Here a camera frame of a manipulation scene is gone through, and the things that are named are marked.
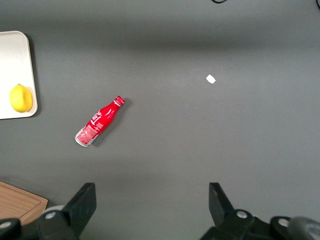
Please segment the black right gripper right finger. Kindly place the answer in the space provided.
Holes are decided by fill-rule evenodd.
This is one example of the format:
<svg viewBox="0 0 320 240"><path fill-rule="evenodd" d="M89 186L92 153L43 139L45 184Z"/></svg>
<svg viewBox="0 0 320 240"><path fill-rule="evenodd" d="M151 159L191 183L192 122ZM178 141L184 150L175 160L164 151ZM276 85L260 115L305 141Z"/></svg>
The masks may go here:
<svg viewBox="0 0 320 240"><path fill-rule="evenodd" d="M320 223L297 216L274 216L264 222L244 209L235 209L218 182L208 189L208 207L214 223L202 240L318 240Z"/></svg>

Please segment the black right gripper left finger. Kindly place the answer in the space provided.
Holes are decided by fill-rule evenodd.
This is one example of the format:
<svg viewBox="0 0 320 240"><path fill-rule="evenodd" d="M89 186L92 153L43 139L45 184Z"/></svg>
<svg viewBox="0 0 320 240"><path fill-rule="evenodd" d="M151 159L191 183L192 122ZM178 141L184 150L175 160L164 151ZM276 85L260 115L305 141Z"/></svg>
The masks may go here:
<svg viewBox="0 0 320 240"><path fill-rule="evenodd" d="M17 218L0 221L2 240L78 240L97 208L96 185L85 183L66 205L46 209L22 225Z"/></svg>

